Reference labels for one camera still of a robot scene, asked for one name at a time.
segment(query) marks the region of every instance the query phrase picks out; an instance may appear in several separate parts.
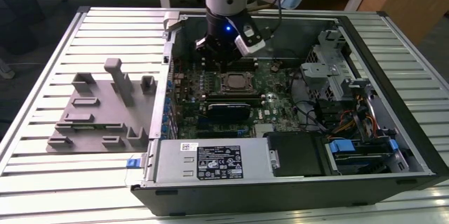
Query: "sticker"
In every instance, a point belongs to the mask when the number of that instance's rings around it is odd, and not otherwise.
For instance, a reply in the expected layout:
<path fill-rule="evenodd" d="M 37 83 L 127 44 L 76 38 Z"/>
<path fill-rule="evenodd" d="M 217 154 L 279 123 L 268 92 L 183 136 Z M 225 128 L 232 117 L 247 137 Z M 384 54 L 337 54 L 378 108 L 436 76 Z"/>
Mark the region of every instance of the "sticker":
<path fill-rule="evenodd" d="M 181 151 L 196 151 L 197 142 L 181 142 Z"/>
<path fill-rule="evenodd" d="M 199 180 L 244 178 L 240 146 L 199 147 L 195 144 Z"/>

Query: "metal table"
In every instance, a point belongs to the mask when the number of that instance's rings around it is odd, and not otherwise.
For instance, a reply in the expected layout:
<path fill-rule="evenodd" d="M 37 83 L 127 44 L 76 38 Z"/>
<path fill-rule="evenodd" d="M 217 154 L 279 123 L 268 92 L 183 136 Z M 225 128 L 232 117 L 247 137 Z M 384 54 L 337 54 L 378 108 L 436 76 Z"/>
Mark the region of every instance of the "metal table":
<path fill-rule="evenodd" d="M 376 13 L 285 12 L 345 14 L 351 18 L 440 155 L 449 161 L 449 85 L 390 19 Z M 145 73 L 157 78 L 155 64 L 161 61 L 165 43 L 164 16 L 165 11 L 157 8 L 97 7 L 76 14 L 0 144 L 1 223 L 449 221 L 449 181 L 365 207 L 156 217 L 128 188 L 143 172 L 125 169 L 127 159 L 136 154 L 48 154 L 47 138 L 69 100 L 76 72 L 92 72 L 96 79 L 107 79 L 103 63 L 113 56 L 124 62 L 123 71 L 131 73 L 132 79 Z"/>

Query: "motherboard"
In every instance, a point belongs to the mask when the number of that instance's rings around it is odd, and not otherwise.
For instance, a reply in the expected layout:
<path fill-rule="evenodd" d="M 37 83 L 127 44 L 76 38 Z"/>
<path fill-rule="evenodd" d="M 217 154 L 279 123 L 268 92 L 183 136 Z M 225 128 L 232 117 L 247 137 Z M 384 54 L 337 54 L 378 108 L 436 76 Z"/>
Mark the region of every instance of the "motherboard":
<path fill-rule="evenodd" d="M 243 58 L 220 73 L 205 62 L 175 62 L 177 138 L 261 137 L 299 131 L 289 94 L 296 69 L 281 62 Z"/>

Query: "black plastic cover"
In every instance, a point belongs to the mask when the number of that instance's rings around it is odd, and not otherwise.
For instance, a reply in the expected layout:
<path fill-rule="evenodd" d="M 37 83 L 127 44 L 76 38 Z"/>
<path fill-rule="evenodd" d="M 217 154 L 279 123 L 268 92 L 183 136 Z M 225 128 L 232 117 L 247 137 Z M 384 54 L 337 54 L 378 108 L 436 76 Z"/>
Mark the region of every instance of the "black plastic cover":
<path fill-rule="evenodd" d="M 279 156 L 276 177 L 331 176 L 332 167 L 319 133 L 269 132 L 268 147 Z"/>

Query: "blue latch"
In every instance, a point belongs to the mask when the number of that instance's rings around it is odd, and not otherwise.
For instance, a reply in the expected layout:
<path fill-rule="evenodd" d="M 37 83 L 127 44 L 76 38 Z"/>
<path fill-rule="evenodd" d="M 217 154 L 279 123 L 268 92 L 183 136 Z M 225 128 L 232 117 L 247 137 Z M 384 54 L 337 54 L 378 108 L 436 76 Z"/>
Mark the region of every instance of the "blue latch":
<path fill-rule="evenodd" d="M 400 149 L 400 146 L 398 146 L 398 143 L 396 142 L 396 140 L 390 139 L 389 142 L 390 142 L 390 146 L 392 146 L 393 151 Z"/>
<path fill-rule="evenodd" d="M 331 151 L 332 153 L 340 152 L 340 151 L 356 151 L 356 148 L 353 147 L 352 140 L 348 139 L 339 139 L 333 140 L 332 143 L 329 143 Z"/>
<path fill-rule="evenodd" d="M 140 158 L 129 158 L 127 160 L 127 169 L 140 169 Z"/>

